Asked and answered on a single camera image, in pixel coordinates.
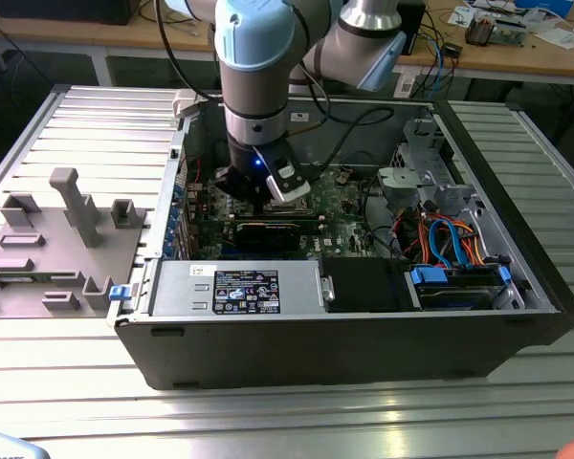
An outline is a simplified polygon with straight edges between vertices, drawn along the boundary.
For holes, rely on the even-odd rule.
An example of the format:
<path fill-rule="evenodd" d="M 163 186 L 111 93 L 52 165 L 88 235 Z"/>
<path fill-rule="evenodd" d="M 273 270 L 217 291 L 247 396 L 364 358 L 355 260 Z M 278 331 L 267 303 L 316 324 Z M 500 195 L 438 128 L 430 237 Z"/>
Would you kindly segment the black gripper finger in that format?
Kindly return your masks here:
<path fill-rule="evenodd" d="M 254 174 L 245 174 L 230 165 L 215 171 L 214 184 L 233 199 L 253 206 L 260 213 L 268 204 L 268 188 Z"/>

